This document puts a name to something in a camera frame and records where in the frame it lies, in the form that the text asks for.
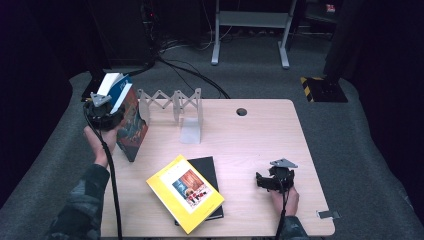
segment yellow book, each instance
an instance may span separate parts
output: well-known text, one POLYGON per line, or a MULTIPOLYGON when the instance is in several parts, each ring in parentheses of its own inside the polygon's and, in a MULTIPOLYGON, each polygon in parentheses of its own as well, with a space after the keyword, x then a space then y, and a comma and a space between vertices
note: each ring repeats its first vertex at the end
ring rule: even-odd
POLYGON ((187 234, 224 202, 222 195, 182 155, 146 182, 187 234))

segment dark curtain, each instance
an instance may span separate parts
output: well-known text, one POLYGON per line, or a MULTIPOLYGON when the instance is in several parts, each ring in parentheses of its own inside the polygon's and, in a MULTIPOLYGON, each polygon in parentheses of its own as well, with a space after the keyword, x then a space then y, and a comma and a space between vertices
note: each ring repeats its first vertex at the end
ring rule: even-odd
POLYGON ((3 206, 66 110, 69 79, 106 58, 83 0, 2 1, 0 31, 3 206))
POLYGON ((357 88, 371 136, 424 222, 424 2, 344 4, 325 73, 357 88))

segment black book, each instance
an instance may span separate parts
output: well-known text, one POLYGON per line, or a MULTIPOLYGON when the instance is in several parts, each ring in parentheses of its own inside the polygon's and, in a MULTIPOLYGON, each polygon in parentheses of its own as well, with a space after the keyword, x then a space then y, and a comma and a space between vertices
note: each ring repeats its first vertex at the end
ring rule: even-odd
MULTIPOLYGON (((219 192, 218 188, 218 180, 216 179, 216 173, 215 173, 215 165, 213 163, 213 157, 204 157, 204 158, 195 158, 195 159, 188 159, 188 162, 193 165, 194 168, 196 168, 197 171, 199 171, 202 176, 208 180, 208 182, 219 192)), ((205 221, 217 219, 217 218, 223 218, 224 217, 224 210, 222 209, 222 206, 220 206, 218 209, 215 210, 214 213, 212 213, 208 218, 206 218, 205 221)))

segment white stand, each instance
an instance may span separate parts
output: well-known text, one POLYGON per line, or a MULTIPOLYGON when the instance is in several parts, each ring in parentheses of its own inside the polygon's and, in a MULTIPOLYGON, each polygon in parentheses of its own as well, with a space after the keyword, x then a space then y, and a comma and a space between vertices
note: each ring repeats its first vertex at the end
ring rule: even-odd
POLYGON ((143 89, 138 90, 140 103, 139 111, 143 119, 146 121, 146 124, 150 123, 150 111, 149 106, 154 103, 165 109, 170 103, 173 103, 173 113, 174 120, 176 123, 180 122, 180 115, 184 113, 184 108, 191 104, 197 109, 197 117, 194 118, 184 118, 181 126, 181 135, 180 141, 182 143, 200 143, 202 125, 203 125, 203 109, 202 109, 202 99, 201 89, 197 88, 195 93, 191 97, 187 97, 180 90, 174 91, 172 97, 169 97, 161 90, 156 91, 156 93, 151 97, 147 95, 143 89), (159 103, 156 99, 167 99, 164 104, 159 103))
POLYGON ((278 48, 280 52, 281 65, 284 69, 289 69, 290 65, 287 58, 286 43, 296 2, 297 0, 291 0, 290 10, 288 13, 264 13, 220 11, 219 0, 216 0, 215 45, 213 48, 211 64, 218 65, 220 50, 220 26, 272 27, 284 28, 283 38, 278 42, 278 48))

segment hole in table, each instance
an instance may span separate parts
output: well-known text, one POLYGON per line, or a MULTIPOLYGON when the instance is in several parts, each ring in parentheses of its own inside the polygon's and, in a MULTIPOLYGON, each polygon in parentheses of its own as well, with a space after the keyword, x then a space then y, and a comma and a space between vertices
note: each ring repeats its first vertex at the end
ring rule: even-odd
POLYGON ((247 114, 247 110, 246 110, 246 109, 244 109, 244 108, 239 108, 239 109, 237 109, 236 113, 237 113, 237 115, 239 115, 239 116, 246 116, 246 114, 247 114))

